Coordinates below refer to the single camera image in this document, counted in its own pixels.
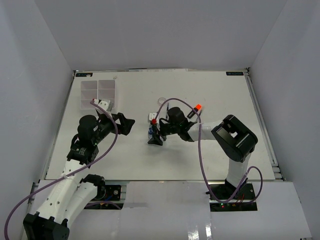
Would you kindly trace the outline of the blue cap spray bottle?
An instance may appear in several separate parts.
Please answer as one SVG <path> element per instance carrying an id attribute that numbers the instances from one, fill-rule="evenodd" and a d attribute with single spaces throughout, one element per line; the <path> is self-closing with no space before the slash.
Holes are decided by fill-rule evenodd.
<path id="1" fill-rule="evenodd" d="M 152 129 L 152 127 L 150 126 L 150 127 L 148 128 L 148 139 L 150 140 L 152 137 L 153 137 L 153 129 Z"/>

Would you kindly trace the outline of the orange cap black highlighter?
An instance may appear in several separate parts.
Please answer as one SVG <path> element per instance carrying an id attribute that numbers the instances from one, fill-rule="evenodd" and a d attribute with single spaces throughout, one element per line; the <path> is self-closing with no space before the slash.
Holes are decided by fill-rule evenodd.
<path id="1" fill-rule="evenodd" d="M 187 115 L 188 119 L 191 119 L 194 115 L 196 115 L 196 113 L 198 113 L 199 111 L 202 110 L 202 105 L 201 104 L 197 104 Z"/>

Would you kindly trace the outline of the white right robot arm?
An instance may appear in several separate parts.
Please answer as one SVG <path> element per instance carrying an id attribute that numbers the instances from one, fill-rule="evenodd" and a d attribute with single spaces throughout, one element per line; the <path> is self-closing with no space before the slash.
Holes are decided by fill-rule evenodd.
<path id="1" fill-rule="evenodd" d="M 226 195 L 233 200 L 242 196 L 249 158 L 258 143 L 257 136 L 232 114 L 221 122 L 209 123 L 188 120 L 179 107 L 170 108 L 167 115 L 167 119 L 150 121 L 147 143 L 162 146 L 169 135 L 178 135 L 185 142 L 217 141 L 229 157 Z"/>

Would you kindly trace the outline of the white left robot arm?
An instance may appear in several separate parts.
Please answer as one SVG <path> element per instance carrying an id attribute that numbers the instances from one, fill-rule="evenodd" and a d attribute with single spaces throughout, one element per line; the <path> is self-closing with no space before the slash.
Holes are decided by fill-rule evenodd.
<path id="1" fill-rule="evenodd" d="M 128 135 L 134 124 L 135 120 L 120 112 L 80 118 L 61 180 L 51 183 L 53 188 L 43 204 L 23 220 L 27 239 L 68 239 L 72 224 L 86 205 L 93 199 L 102 199 L 106 193 L 104 177 L 89 173 L 99 153 L 98 144 L 110 133 Z"/>

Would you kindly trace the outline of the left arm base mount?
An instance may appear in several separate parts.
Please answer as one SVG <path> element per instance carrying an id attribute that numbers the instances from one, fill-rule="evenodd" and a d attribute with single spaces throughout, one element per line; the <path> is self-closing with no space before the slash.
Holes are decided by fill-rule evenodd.
<path id="1" fill-rule="evenodd" d="M 98 187 L 97 195 L 84 208 L 86 210 L 121 210 L 121 185 L 104 185 Z"/>

